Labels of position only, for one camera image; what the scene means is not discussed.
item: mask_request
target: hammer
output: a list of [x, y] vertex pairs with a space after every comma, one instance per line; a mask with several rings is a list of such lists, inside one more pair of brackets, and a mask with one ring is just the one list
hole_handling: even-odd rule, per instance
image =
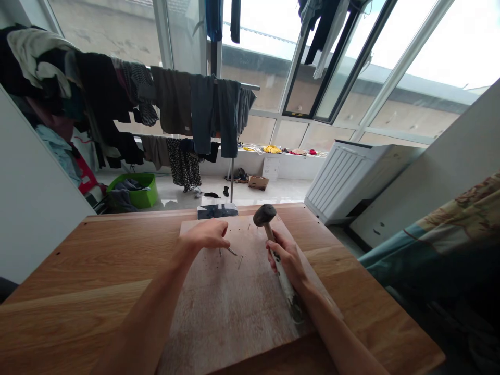
[[[273, 242], [276, 242], [276, 239], [274, 238], [274, 234], [272, 234], [271, 225], [269, 223], [275, 216], [275, 208], [268, 203], [262, 205], [254, 214], [254, 224], [258, 227], [264, 227], [264, 229], [266, 229], [267, 239]], [[302, 316], [302, 310], [298, 305], [297, 293], [293, 289], [288, 277], [286, 277], [279, 254], [274, 251], [271, 251], [271, 254], [276, 263], [276, 268], [278, 269], [278, 278], [280, 280], [281, 289], [283, 289], [285, 293], [290, 315], [295, 324], [301, 324], [304, 322], [304, 318]]]

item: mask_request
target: green laundry basket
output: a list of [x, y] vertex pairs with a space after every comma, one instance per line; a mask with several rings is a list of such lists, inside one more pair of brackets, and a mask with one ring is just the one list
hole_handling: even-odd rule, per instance
[[110, 186], [106, 189], [106, 193], [109, 193], [115, 188], [115, 185], [119, 182], [125, 181], [127, 178], [137, 181], [139, 184], [148, 187], [151, 190], [138, 190], [130, 192], [130, 203], [138, 209], [152, 207], [156, 199], [158, 199], [158, 190], [156, 189], [156, 179], [155, 175], [152, 173], [130, 173], [122, 174], [115, 178]]

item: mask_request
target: wooden board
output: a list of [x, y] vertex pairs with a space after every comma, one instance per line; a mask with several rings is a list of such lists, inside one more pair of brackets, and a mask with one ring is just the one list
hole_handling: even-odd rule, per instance
[[[294, 324], [267, 259], [266, 232], [253, 216], [223, 218], [231, 249], [204, 248], [187, 274], [158, 374], [206, 374], [288, 344], [315, 328]], [[185, 221], [181, 234], [199, 221]], [[293, 239], [277, 215], [273, 229]], [[312, 283], [342, 316], [300, 248]]]

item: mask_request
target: hand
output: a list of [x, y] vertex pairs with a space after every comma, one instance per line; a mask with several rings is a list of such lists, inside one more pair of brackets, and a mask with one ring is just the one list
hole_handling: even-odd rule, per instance
[[228, 230], [228, 222], [217, 219], [203, 220], [200, 224], [189, 229], [180, 236], [180, 240], [187, 242], [197, 252], [202, 248], [228, 248], [231, 243], [224, 239]]
[[268, 250], [267, 259], [271, 263], [272, 270], [276, 273], [276, 263], [271, 255], [271, 251], [276, 252], [281, 258], [281, 264], [285, 270], [288, 279], [293, 287], [298, 291], [307, 281], [306, 272], [302, 267], [301, 259], [297, 252], [295, 242], [287, 240], [281, 233], [273, 230], [276, 242], [267, 241], [266, 249]]

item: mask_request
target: cardboard box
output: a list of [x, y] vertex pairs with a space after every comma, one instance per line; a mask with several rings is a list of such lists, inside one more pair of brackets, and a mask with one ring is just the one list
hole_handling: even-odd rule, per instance
[[248, 181], [248, 187], [254, 189], [261, 189], [264, 191], [269, 183], [269, 179], [265, 177], [259, 176], [250, 176], [250, 180]]

